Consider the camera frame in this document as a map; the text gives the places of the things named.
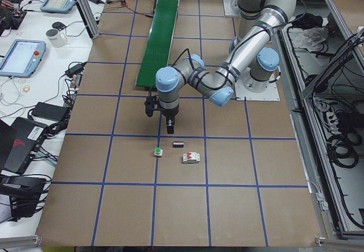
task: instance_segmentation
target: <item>person's hand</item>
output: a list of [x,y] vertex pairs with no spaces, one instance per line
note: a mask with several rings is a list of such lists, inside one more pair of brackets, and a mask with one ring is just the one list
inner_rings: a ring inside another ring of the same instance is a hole
[[4,6],[4,7],[10,7],[10,8],[14,7],[14,4],[12,2],[7,1],[7,0],[2,0],[1,5]]

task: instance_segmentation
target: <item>white block with red button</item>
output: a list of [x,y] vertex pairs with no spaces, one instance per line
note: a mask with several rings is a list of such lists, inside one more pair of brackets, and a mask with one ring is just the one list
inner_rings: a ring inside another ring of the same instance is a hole
[[183,154],[182,163],[184,164],[195,164],[200,162],[200,154],[195,151],[189,151],[186,154]]

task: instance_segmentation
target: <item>blue joint cap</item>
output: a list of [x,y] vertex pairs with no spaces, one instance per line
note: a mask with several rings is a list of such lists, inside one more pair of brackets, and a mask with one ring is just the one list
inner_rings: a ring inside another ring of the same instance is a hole
[[210,101],[217,106],[224,106],[230,100],[230,97],[233,95],[234,90],[231,87],[224,87],[217,91],[215,94],[210,96]]
[[278,53],[269,47],[264,47],[257,55],[258,63],[264,70],[273,72],[279,64]]
[[192,54],[191,59],[196,60],[201,65],[202,68],[205,68],[205,63],[199,55]]
[[179,82],[178,72],[173,67],[160,68],[155,75],[155,85],[157,90],[168,93],[177,87]]

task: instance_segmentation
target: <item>blue tablet frame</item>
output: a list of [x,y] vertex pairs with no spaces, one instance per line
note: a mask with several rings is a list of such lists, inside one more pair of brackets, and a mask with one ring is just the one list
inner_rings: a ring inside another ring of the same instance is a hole
[[49,12],[49,13],[61,13],[61,14],[66,14],[69,13],[72,9],[72,7],[75,5],[75,1],[74,0],[69,0],[66,5],[60,9],[60,8],[56,8],[56,7],[47,7],[47,3],[49,0],[45,0],[43,2],[43,4],[40,6],[40,10],[43,12]]
[[[7,62],[7,60],[9,59],[9,57],[11,56],[11,54],[14,51],[15,46],[18,43],[21,42],[30,42],[30,43],[38,43],[38,47],[37,47],[37,51],[39,52],[38,55],[33,54],[32,57],[29,60],[28,65],[26,66],[26,68],[24,69],[23,72],[3,72],[3,66],[5,64],[5,62]],[[46,43],[41,41],[41,40],[15,40],[13,42],[13,44],[11,45],[11,47],[9,48],[9,50],[6,52],[3,60],[0,63],[0,76],[6,76],[6,77],[30,77],[35,69],[37,68],[37,66],[39,65],[40,61],[42,60],[42,57],[45,53],[46,50]]]

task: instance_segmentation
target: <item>tablet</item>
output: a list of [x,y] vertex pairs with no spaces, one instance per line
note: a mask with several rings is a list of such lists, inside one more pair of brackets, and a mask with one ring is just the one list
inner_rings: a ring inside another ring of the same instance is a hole
[[30,77],[46,50],[40,40],[15,40],[0,63],[0,76]]
[[69,13],[75,5],[74,0],[45,0],[40,7],[41,11],[50,13]]

